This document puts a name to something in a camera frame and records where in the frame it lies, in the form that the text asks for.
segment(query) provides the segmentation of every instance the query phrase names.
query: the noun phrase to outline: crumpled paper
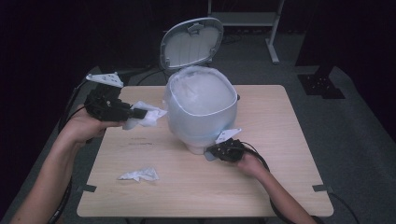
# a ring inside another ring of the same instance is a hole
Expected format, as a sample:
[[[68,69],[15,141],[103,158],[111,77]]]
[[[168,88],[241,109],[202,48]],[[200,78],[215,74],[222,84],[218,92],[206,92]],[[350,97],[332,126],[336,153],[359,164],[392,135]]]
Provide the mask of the crumpled paper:
[[[146,116],[143,119],[128,119],[125,124],[122,126],[123,130],[130,130],[134,128],[137,124],[142,125],[143,127],[152,127],[157,125],[157,119],[166,114],[167,111],[161,110],[158,107],[153,105],[148,105],[142,101],[134,104],[131,109],[139,108],[145,109],[148,111]]]
[[[160,179],[157,175],[157,172],[155,172],[154,168],[148,167],[148,168],[142,168],[137,171],[125,173],[125,174],[121,175],[118,178],[118,180],[134,179],[135,181],[140,182],[140,178],[148,180],[148,181]]]

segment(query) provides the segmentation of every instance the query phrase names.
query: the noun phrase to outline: open lid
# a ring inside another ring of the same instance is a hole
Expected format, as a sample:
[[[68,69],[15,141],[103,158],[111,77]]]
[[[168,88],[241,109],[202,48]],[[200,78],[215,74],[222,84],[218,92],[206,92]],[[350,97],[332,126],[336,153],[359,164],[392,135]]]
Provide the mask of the open lid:
[[[212,59],[221,44],[223,26],[215,18],[184,21],[170,29],[161,43],[161,66],[179,69]]]

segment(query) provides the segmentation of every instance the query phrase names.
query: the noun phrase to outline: table top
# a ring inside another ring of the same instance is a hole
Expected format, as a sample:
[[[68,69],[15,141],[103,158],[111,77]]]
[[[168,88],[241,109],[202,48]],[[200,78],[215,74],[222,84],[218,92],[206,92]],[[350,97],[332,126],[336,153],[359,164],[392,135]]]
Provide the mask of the table top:
[[[311,215],[328,217],[333,208],[282,86],[234,86],[240,95],[234,137],[253,145],[271,173]],[[125,87],[120,99],[163,107],[164,86]],[[153,167],[159,180],[118,180],[127,172]],[[233,164],[194,155],[167,126],[109,128],[78,205],[81,217],[273,217],[268,194]]]

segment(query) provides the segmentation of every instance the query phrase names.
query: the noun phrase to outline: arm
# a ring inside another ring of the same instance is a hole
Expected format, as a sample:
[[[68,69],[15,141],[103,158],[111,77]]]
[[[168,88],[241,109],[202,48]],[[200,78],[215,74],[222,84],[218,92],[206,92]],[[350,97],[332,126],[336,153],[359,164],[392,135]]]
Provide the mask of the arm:
[[[47,223],[64,196],[78,150],[87,140],[102,135],[107,127],[121,125],[122,122],[94,119],[85,109],[78,111],[56,138],[37,180],[11,223]]]
[[[294,223],[316,223],[297,201],[268,172],[262,163],[253,155],[245,153],[237,163],[247,175],[255,177],[265,188],[279,212]]]

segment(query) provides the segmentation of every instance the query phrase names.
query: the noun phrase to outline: gray floor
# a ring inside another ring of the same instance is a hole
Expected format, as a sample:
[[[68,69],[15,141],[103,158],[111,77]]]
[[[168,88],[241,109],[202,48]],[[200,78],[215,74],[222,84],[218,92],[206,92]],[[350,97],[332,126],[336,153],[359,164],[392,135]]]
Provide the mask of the gray floor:
[[[219,69],[233,84],[284,86],[324,184],[332,187],[334,193],[353,209],[361,223],[396,223],[395,143],[361,99],[351,79],[339,68],[332,70],[330,78],[346,99],[323,100],[320,96],[304,93],[297,75],[314,73],[317,67],[294,66],[303,40],[303,35],[277,35],[275,47],[280,64],[273,65],[264,46],[264,37],[243,35],[240,41],[221,46],[210,66]],[[133,77],[130,85],[135,85],[153,71]],[[141,85],[165,85],[165,78],[159,73],[148,77]],[[84,87],[77,104],[84,101],[93,86]],[[2,223],[9,221],[32,186],[55,137],[54,131]],[[87,182],[100,143],[101,139],[96,139],[78,154],[73,173],[73,193],[64,212],[65,223],[127,223],[121,218],[82,218],[76,213],[81,196],[76,188]],[[331,200],[334,214],[323,218],[326,223],[355,223],[353,216],[338,200],[333,197]],[[139,223],[140,219],[129,221]],[[199,222],[196,219],[152,219],[147,223]],[[224,218],[209,219],[205,223],[259,223],[259,220]],[[281,222],[271,217],[267,223]]]

